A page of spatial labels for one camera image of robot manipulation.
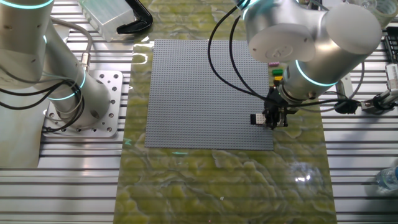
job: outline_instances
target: metal mounting plate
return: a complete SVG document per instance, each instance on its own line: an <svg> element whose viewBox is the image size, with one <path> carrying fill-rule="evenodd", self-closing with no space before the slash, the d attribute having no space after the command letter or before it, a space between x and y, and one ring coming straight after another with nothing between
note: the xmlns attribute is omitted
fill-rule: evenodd
<svg viewBox="0 0 398 224"><path fill-rule="evenodd" d="M109 90L112 103L109 104L108 112L97 123L89 127L85 128L69 127L65 131L57 131L56 133L46 133L44 134L45 137L111 138L117 133L121 92L123 84L123 74L119 71L95 70L95 71L90 71L90 75L93 78L103 82ZM52 103L50 103L46 115L52 117L53 119L60 119ZM60 128L63 125L65 125L65 122L63 121L53 121L47 118L44 120L44 126L46 127Z"/></svg>

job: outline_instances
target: gray lego baseplate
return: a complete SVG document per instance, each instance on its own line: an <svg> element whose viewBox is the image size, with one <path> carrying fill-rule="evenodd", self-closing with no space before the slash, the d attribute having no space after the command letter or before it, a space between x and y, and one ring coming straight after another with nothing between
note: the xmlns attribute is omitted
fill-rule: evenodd
<svg viewBox="0 0 398 224"><path fill-rule="evenodd" d="M146 147L273 150L272 131L250 125L264 102L219 80L207 58L207 40L156 40ZM234 41L236 66L260 95L268 92L267 65L255 61L246 41ZM245 89L235 74L228 41L214 41L211 57L218 73Z"/></svg>

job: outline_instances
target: plastic container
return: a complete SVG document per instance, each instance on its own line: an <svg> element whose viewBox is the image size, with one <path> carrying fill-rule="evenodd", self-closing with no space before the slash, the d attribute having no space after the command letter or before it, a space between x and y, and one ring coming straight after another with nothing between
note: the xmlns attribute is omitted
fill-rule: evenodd
<svg viewBox="0 0 398 224"><path fill-rule="evenodd" d="M388 168L380 171L376 176L376 181L380 187L386 190L398 189L398 167Z"/></svg>
<svg viewBox="0 0 398 224"><path fill-rule="evenodd" d="M134 12L125 0L79 0L87 21L108 42L119 34L116 29L135 21Z"/></svg>
<svg viewBox="0 0 398 224"><path fill-rule="evenodd" d="M385 28L398 14L398 0L347 0L369 10L378 19L380 26Z"/></svg>

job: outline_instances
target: green marble surface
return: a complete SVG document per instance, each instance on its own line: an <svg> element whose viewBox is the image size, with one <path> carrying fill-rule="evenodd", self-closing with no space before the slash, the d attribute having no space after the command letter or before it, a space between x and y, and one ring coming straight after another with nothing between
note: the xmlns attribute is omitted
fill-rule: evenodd
<svg viewBox="0 0 398 224"><path fill-rule="evenodd" d="M155 39L208 39L232 0L141 0L154 25L136 38L114 223L336 223L319 114L274 131L274 151L144 147ZM233 17L216 39L227 40ZM245 39L239 23L235 39Z"/></svg>

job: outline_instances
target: black bracket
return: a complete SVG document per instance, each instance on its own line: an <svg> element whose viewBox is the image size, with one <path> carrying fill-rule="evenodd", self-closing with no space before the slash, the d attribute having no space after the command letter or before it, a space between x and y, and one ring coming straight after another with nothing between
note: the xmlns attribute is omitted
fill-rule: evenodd
<svg viewBox="0 0 398 224"><path fill-rule="evenodd" d="M154 19L145 6L139 0L126 0L126 2L134 11L137 20L130 24L119 26L116 29L118 34L136 34L148 29Z"/></svg>

